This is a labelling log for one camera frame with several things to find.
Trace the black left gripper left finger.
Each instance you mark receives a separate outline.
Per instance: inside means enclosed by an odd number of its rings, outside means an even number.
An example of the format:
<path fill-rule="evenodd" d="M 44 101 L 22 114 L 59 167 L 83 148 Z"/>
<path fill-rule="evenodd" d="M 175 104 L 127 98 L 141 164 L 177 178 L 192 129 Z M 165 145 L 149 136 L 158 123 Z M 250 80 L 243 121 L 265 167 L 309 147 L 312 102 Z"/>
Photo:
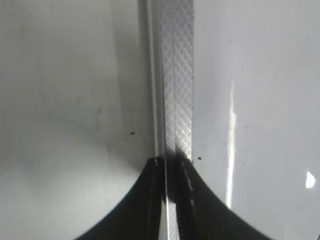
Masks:
<path fill-rule="evenodd" d="M 160 232 L 165 164 L 147 160 L 124 198 L 79 240 L 157 240 Z"/>

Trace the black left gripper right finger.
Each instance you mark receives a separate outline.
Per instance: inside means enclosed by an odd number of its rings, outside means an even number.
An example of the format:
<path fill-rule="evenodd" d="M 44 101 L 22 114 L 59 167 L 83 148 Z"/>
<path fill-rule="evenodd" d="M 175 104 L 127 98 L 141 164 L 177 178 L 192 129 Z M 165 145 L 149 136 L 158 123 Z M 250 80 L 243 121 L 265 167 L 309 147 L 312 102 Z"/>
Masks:
<path fill-rule="evenodd" d="M 181 152 L 165 153 L 166 195 L 175 205 L 181 240 L 269 240 L 230 210 Z"/>

